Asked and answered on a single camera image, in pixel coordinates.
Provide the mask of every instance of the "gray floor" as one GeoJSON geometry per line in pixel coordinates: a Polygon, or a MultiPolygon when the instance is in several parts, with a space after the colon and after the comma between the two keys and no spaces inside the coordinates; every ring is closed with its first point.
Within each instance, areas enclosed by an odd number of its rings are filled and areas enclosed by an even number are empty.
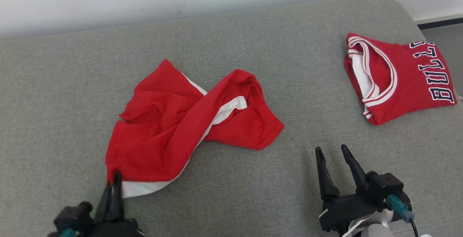
{"type": "Polygon", "coordinates": [[[463,24],[422,30],[428,42],[434,42],[445,57],[453,86],[463,96],[463,24]]]}

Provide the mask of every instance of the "teal cable connector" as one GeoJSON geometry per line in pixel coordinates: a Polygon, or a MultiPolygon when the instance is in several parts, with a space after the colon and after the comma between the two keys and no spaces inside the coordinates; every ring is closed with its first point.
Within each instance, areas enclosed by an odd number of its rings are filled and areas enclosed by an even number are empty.
{"type": "Polygon", "coordinates": [[[389,195],[386,202],[387,206],[397,212],[407,224],[410,223],[410,219],[415,220],[415,215],[408,210],[408,206],[394,194],[389,195]]]}
{"type": "Polygon", "coordinates": [[[76,237],[76,235],[74,234],[74,230],[72,230],[71,228],[68,228],[66,230],[64,230],[59,237],[76,237]]]}

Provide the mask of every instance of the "black baseboard strip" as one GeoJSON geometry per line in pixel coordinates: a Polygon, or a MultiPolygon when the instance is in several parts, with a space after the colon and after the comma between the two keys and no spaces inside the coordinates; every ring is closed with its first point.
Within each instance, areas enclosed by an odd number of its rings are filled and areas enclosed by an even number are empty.
{"type": "Polygon", "coordinates": [[[456,18],[456,19],[450,19],[450,20],[445,20],[445,21],[418,24],[418,28],[420,30],[425,30],[425,29],[431,29],[431,28],[447,26],[447,25],[452,25],[452,24],[459,24],[459,23],[463,23],[463,18],[456,18]]]}

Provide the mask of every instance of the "clothing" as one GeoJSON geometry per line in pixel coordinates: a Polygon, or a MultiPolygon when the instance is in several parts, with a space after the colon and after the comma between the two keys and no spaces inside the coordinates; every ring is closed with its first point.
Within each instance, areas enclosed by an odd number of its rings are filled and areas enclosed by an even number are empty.
{"type": "Polygon", "coordinates": [[[358,34],[348,34],[346,43],[344,66],[371,123],[456,104],[447,64],[434,43],[389,44],[358,34]]]}
{"type": "Polygon", "coordinates": [[[135,87],[120,117],[106,166],[109,179],[121,171],[124,197],[167,186],[203,140],[262,150],[284,127],[254,75],[234,70],[206,92],[167,59],[135,87]]]}

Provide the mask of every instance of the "gray table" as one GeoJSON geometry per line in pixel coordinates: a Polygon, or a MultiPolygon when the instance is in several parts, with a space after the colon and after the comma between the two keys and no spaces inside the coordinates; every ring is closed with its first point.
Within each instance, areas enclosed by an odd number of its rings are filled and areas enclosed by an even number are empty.
{"type": "Polygon", "coordinates": [[[147,236],[333,236],[318,222],[314,148],[348,194],[342,143],[405,183],[420,234],[460,236],[463,105],[371,125],[343,67],[349,32],[424,39],[395,1],[334,0],[0,42],[1,235],[45,236],[63,206],[98,203],[117,115],[168,58],[206,90],[237,68],[255,74],[286,128],[261,152],[201,143],[175,182],[128,199],[147,236]]]}

